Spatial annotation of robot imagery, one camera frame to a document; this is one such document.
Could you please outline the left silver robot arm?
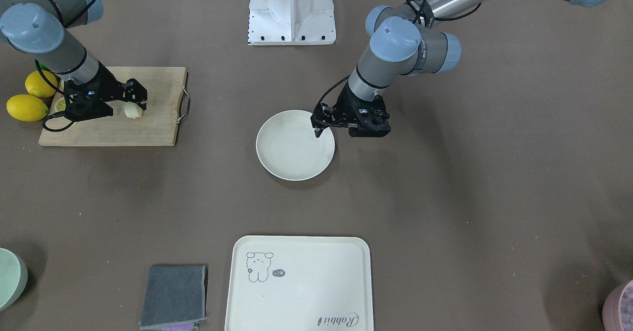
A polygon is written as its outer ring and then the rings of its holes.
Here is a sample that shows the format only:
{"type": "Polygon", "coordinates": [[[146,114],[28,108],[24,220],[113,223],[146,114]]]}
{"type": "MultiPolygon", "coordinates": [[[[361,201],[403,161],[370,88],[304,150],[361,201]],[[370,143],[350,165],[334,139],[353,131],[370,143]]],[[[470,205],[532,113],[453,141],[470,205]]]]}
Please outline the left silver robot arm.
{"type": "MultiPolygon", "coordinates": [[[[377,6],[367,16],[370,43],[333,106],[319,100],[311,116],[315,136],[346,128],[351,137],[384,137],[391,131],[384,93],[398,75],[442,73],[461,56],[456,36],[435,33],[437,22],[459,20],[487,0],[405,0],[396,8],[377,6]]],[[[606,0],[563,0],[590,8],[606,0]]]]}

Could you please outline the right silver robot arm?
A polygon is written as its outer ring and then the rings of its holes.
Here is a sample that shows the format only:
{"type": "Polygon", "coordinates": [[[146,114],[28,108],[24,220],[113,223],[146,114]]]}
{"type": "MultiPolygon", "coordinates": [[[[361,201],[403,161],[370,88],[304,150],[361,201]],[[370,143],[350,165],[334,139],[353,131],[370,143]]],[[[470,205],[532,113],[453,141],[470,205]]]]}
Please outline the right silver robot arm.
{"type": "Polygon", "coordinates": [[[146,109],[145,87],[136,79],[118,81],[68,31],[102,16],[102,0],[1,0],[1,41],[65,83],[60,114],[72,123],[113,115],[111,101],[133,104],[138,114],[146,109]]]}

